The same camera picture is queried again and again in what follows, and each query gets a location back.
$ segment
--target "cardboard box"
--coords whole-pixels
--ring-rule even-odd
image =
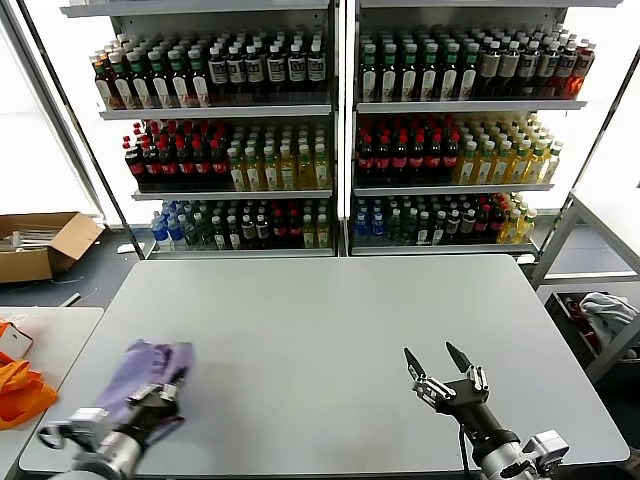
[[[77,212],[0,216],[0,236],[15,225],[61,227],[49,247],[24,252],[0,252],[0,283],[47,280],[64,272],[84,255],[104,227]]]

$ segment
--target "shelf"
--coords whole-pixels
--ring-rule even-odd
[[[215,258],[292,258],[333,257],[332,248],[274,249],[274,250],[193,250],[181,252],[155,251],[149,254],[156,260],[202,260]]]
[[[436,246],[408,246],[408,247],[353,247],[354,256],[388,256],[388,255],[456,255],[503,253],[508,255],[538,255],[538,249],[533,243],[516,245],[436,245]]]
[[[622,0],[360,0],[361,8],[398,7],[616,7]]]
[[[136,190],[134,200],[280,200],[285,198],[331,198],[332,190],[289,190],[277,192],[154,192]]]
[[[157,108],[150,110],[107,110],[103,120],[165,120],[170,118],[257,118],[329,115],[331,105],[259,105],[247,107]]]
[[[328,0],[121,0],[69,5],[60,11],[69,18],[171,15],[176,13],[249,12],[326,9]]]
[[[504,185],[433,185],[430,187],[363,187],[354,188],[356,197],[387,197],[389,195],[441,195],[461,193],[503,193],[547,191],[550,185],[508,183]]]
[[[579,100],[480,100],[468,102],[358,103],[358,113],[517,112],[532,110],[580,110]]]

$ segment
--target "orange bag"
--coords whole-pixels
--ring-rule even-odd
[[[42,374],[29,371],[31,362],[18,360],[0,367],[0,430],[18,426],[57,400]]]

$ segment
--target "cable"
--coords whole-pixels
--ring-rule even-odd
[[[462,466],[464,467],[464,478],[471,480],[471,472],[469,471],[469,459],[467,458],[467,445],[464,443],[464,425],[460,424],[460,456],[462,456]]]

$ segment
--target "robotic arm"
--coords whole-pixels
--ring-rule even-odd
[[[569,445],[555,430],[550,430],[535,435],[521,448],[517,435],[502,428],[487,407],[489,384],[484,369],[473,365],[449,342],[447,350],[465,379],[442,383],[428,377],[416,357],[408,348],[404,349],[413,391],[418,398],[437,413],[451,415],[458,421],[473,445],[474,462],[488,480],[549,478],[562,462]]]

